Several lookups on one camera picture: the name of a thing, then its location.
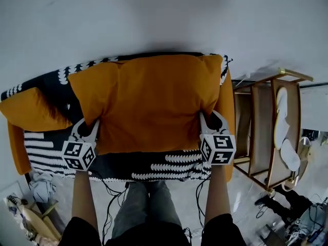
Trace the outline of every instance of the black sleeve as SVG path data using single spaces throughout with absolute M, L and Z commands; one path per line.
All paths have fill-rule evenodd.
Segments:
M 239 228 L 232 222 L 231 214 L 217 216 L 205 225 L 201 246 L 210 245 L 246 246 Z
M 101 246 L 98 231 L 88 222 L 73 217 L 68 223 L 58 246 Z

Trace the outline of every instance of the white marker cube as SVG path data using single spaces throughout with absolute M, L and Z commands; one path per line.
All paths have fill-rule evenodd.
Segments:
M 96 157 L 88 142 L 64 141 L 61 157 L 72 170 L 87 171 Z
M 208 164 L 229 165 L 236 153 L 234 135 L 202 134 L 200 151 Z

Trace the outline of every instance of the black pants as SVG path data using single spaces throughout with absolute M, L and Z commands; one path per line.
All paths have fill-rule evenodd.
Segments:
M 278 186 L 275 188 L 275 191 L 285 196 L 286 200 L 291 205 L 291 208 L 287 209 L 269 197 L 264 201 L 264 205 L 273 210 L 274 213 L 278 214 L 286 224 L 289 223 L 290 220 L 294 221 L 300 218 L 312 205 L 312 202 L 308 198 L 298 195 L 293 190 L 287 192 L 284 191 L 281 186 Z

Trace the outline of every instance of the orange sofa armrest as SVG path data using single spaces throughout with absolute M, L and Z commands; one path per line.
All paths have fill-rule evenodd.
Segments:
M 220 87 L 219 99 L 215 104 L 214 110 L 219 112 L 228 122 L 231 135 L 235 135 L 235 107 L 234 94 L 232 90 L 232 82 L 230 71 L 228 70 L 226 79 Z M 229 182 L 232 178 L 234 168 L 233 161 L 230 165 L 225 166 L 225 178 Z
M 24 175 L 31 171 L 30 160 L 24 146 L 24 131 L 8 121 L 8 133 L 11 153 L 17 172 L 19 175 Z

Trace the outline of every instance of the gray pants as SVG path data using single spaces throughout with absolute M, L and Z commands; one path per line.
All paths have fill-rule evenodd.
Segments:
M 127 197 L 114 220 L 112 239 L 147 221 L 165 221 L 181 226 L 164 181 L 130 183 Z

